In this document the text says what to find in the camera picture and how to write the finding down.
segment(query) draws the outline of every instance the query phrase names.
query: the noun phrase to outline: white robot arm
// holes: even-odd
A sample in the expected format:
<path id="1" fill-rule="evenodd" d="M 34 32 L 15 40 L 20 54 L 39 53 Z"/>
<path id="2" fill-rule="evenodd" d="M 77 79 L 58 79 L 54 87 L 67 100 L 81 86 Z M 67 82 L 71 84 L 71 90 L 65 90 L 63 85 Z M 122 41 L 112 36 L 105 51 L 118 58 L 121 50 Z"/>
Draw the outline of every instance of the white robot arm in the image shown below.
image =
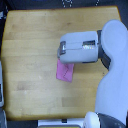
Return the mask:
<path id="1" fill-rule="evenodd" d="M 69 33 L 62 36 L 60 42 L 58 58 L 62 63 L 96 62 L 102 58 L 109 69 L 97 89 L 95 113 L 89 112 L 85 117 L 85 128 L 125 128 L 128 110 L 128 31 L 124 24 L 111 20 L 104 25 L 101 36 L 95 31 Z"/>

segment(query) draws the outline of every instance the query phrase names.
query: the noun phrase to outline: pink cloth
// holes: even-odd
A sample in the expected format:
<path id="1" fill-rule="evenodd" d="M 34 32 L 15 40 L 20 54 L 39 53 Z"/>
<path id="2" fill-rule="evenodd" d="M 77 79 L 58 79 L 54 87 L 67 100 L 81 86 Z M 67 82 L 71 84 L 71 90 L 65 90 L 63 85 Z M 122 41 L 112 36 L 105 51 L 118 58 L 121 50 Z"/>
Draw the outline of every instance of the pink cloth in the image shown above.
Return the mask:
<path id="1" fill-rule="evenodd" d="M 74 64 L 62 64 L 58 59 L 56 78 L 59 80 L 72 82 Z"/>

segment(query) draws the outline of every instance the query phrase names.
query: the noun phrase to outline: wood grain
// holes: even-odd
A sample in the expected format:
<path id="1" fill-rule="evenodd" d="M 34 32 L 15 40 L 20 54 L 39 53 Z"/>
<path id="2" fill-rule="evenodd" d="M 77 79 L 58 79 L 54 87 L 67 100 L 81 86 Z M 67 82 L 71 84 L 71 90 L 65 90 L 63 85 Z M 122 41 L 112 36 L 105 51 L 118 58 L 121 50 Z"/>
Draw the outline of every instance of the wood grain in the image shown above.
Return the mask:
<path id="1" fill-rule="evenodd" d="M 72 83 L 57 80 L 57 48 L 63 34 L 99 30 L 111 19 L 120 20 L 116 7 L 10 11 L 1 53 L 7 119 L 75 118 L 94 111 L 107 70 L 100 60 L 76 64 Z"/>

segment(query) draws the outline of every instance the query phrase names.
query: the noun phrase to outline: wooden surface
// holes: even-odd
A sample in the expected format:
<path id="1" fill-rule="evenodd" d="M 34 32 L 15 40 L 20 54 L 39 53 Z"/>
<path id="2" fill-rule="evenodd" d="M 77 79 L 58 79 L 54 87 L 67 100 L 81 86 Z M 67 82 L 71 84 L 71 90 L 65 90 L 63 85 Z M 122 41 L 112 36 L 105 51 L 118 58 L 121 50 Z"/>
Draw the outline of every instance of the wooden surface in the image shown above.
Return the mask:
<path id="1" fill-rule="evenodd" d="M 99 30 L 110 19 L 120 19 L 116 7 L 10 11 L 1 57 L 7 119 L 84 117 L 94 111 L 107 70 L 100 60 L 76 64 L 72 83 L 57 80 L 57 48 L 63 34 Z"/>

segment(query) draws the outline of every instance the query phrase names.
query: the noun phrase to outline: pink towel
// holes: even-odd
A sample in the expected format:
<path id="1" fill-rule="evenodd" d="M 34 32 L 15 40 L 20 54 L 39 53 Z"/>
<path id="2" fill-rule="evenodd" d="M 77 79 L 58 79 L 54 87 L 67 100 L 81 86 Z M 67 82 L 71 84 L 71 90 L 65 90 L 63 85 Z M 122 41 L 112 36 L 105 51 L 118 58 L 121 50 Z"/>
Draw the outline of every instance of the pink towel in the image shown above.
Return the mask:
<path id="1" fill-rule="evenodd" d="M 56 78 L 59 80 L 72 82 L 74 64 L 62 64 L 58 59 Z"/>

